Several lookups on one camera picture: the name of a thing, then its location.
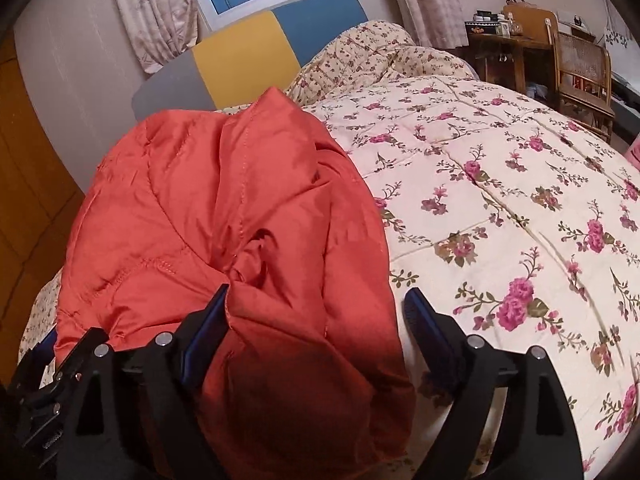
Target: metal screw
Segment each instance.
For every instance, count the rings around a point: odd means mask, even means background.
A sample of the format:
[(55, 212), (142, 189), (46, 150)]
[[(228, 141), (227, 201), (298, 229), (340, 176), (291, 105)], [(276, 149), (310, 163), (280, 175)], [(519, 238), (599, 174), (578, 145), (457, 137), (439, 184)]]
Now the metal screw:
[(484, 346), (484, 339), (482, 339), (479, 335), (472, 334), (466, 338), (466, 342), (471, 348), (482, 348)]
[(174, 340), (174, 335), (171, 332), (161, 332), (156, 336), (156, 344), (158, 346), (167, 346)]
[(532, 346), (531, 355), (536, 359), (544, 359), (546, 357), (545, 349), (542, 346)]
[(94, 355), (96, 357), (104, 357), (109, 353), (109, 345), (105, 345), (104, 343), (95, 347)]

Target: curtain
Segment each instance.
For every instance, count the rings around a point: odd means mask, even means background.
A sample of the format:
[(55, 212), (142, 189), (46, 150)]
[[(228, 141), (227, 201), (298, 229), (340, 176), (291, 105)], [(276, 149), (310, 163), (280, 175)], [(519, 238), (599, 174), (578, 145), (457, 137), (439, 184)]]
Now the curtain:
[(116, 0), (133, 50), (153, 74), (196, 44), (196, 0)]
[(444, 49), (468, 44), (460, 0), (398, 0), (398, 2), (403, 13), (405, 28), (421, 46)]
[(610, 0), (604, 0), (607, 7), (607, 27), (605, 29), (605, 43), (613, 45), (619, 43), (627, 48), (629, 40), (632, 40), (631, 31), (626, 26), (625, 20), (618, 13)]

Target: floral bedspread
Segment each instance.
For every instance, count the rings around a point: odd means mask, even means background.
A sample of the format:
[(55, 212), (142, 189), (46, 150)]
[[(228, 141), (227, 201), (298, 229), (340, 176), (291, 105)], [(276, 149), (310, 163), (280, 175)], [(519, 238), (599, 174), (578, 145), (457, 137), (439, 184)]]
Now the floral bedspread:
[(318, 52), (286, 94), (304, 107), (373, 84), (421, 75), (476, 74), (459, 57), (417, 46), (400, 25), (371, 21), (345, 30)]
[[(636, 417), (637, 171), (562, 115), (470, 78), (402, 78), (306, 110), (376, 197), (406, 364), (422, 394), (407, 456), (372, 478), (411, 478), (449, 405), (402, 320), (412, 286), (497, 348), (547, 350), (577, 424), (585, 478), (594, 478)], [(501, 403), (497, 396), (494, 415)], [(490, 419), (474, 472), (486, 465), (497, 424)]]

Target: red jacket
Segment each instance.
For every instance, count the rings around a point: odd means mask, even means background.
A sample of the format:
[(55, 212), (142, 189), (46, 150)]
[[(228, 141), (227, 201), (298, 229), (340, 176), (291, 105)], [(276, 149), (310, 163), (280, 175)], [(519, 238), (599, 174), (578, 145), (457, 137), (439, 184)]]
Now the red jacket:
[(173, 331), (230, 283), (200, 425), (234, 480), (335, 480), (401, 455), (414, 389), (380, 215), (349, 158), (276, 89), (234, 116), (156, 114), (105, 157), (76, 219), (60, 362)]

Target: headboard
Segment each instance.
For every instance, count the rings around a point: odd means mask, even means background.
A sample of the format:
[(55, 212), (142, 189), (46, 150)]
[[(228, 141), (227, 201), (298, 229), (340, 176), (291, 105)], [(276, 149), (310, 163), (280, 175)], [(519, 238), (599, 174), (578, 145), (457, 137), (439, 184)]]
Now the headboard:
[(168, 108), (220, 110), (285, 89), (340, 33), (367, 21), (358, 0), (299, 0), (223, 28), (151, 76), (132, 99), (136, 119)]

